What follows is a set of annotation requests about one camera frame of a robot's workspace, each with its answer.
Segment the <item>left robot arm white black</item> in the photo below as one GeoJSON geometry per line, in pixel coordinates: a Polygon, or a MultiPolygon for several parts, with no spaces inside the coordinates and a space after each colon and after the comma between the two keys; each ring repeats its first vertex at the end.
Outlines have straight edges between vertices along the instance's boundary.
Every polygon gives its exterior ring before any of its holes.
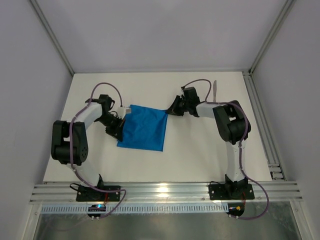
{"type": "Polygon", "coordinates": [[[120,200],[122,189],[107,186],[102,176],[89,162],[87,130],[94,123],[105,127],[107,135],[121,142],[126,108],[114,110],[115,101],[107,94],[89,98],[85,106],[70,120],[57,120],[52,126],[51,157],[70,168],[80,183],[77,184],[78,202],[120,200]]]}

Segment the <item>blue cloth napkin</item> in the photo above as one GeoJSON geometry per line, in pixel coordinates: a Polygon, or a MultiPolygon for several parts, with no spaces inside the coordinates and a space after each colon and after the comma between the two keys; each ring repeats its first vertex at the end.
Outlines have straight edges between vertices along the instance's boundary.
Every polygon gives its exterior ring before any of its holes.
{"type": "Polygon", "coordinates": [[[162,152],[164,149],[168,114],[165,110],[130,105],[125,116],[120,148],[162,152]]]}

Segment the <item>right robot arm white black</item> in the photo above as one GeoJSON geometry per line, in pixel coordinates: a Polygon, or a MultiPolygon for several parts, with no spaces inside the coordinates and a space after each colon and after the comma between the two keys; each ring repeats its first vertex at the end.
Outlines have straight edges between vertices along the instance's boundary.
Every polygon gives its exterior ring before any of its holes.
{"type": "Polygon", "coordinates": [[[249,179],[244,173],[244,151],[251,124],[237,100],[231,102],[200,101],[194,87],[182,88],[166,110],[174,116],[189,113],[196,118],[215,120],[219,136],[226,143],[227,171],[225,182],[211,181],[208,186],[211,200],[241,200],[250,191],[249,179]]]}

